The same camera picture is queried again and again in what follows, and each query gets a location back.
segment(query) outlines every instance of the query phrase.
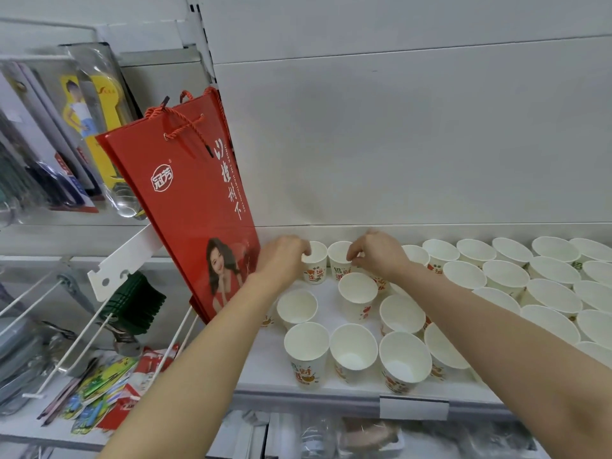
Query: forearm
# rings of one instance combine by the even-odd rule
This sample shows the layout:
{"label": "forearm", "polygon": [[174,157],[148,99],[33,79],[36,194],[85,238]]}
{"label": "forearm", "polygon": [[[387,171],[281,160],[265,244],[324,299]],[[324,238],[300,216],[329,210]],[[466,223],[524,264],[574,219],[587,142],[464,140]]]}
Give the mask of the forearm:
{"label": "forearm", "polygon": [[[577,441],[581,433],[591,442],[587,449],[601,442],[609,447],[612,371],[607,367],[420,265],[396,281],[549,452],[557,449],[554,457],[574,457],[577,445],[583,448],[580,457],[589,457],[588,441]],[[564,435],[567,440],[560,442]]]}
{"label": "forearm", "polygon": [[279,290],[254,273],[159,376],[104,449],[106,458],[203,458]]}

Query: shopping bag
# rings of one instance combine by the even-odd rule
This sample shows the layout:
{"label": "shopping bag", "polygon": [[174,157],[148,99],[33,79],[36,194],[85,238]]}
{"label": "shopping bag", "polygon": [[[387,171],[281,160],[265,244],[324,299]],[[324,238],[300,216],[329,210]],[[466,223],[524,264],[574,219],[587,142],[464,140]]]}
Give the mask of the shopping bag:
{"label": "shopping bag", "polygon": [[207,323],[255,270],[259,240],[218,91],[209,87],[198,98],[184,91],[180,100],[96,138],[136,194]]}

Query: person's left arm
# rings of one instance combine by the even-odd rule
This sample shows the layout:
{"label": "person's left arm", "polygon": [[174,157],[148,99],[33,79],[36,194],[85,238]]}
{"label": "person's left arm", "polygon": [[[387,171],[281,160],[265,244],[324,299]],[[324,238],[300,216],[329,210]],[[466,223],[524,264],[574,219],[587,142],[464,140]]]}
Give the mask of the person's left arm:
{"label": "person's left arm", "polygon": [[280,237],[228,305],[138,402],[98,459],[201,459],[217,436],[242,366],[274,300],[302,273],[310,244]]}

